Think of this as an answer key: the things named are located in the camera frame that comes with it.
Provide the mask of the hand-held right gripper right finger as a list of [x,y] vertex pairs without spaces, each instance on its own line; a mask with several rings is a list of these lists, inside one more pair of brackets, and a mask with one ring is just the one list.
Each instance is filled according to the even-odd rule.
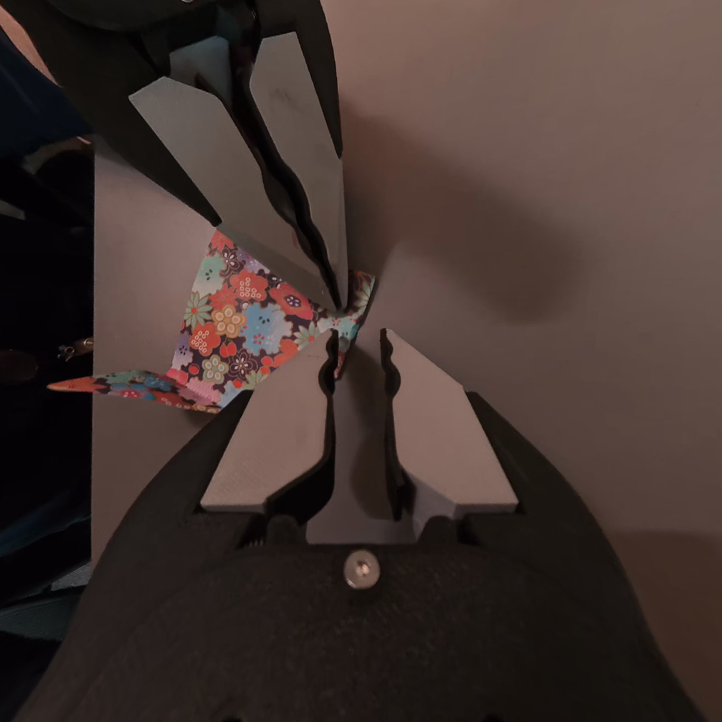
[[385,471],[393,518],[514,513],[519,499],[464,386],[391,329],[381,331]]

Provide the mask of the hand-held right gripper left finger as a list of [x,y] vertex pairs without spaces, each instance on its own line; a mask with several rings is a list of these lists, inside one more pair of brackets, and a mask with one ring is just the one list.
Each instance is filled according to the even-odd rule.
[[208,512],[308,522],[334,490],[338,333],[323,332],[250,395],[201,499]]

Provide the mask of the person's left forearm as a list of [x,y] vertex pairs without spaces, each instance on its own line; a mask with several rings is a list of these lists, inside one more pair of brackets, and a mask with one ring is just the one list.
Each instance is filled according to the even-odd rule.
[[59,86],[24,28],[1,6],[1,27],[10,43],[47,80]]

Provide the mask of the floral origami paper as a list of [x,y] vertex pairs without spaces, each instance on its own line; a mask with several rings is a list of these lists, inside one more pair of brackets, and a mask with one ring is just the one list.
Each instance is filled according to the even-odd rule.
[[168,371],[86,376],[49,390],[216,414],[326,331],[338,336],[339,379],[374,289],[374,275],[350,271],[346,310],[328,311],[216,231],[188,296]]

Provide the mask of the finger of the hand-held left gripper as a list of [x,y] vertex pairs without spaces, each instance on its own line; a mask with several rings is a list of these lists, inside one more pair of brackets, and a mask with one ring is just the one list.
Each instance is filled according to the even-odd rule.
[[231,44],[209,37],[170,53],[170,76],[129,96],[213,211],[217,229],[313,302],[335,308],[250,95],[256,62],[232,78]]
[[250,95],[286,173],[298,226],[336,309],[348,303],[342,160],[337,154],[297,33],[264,38]]

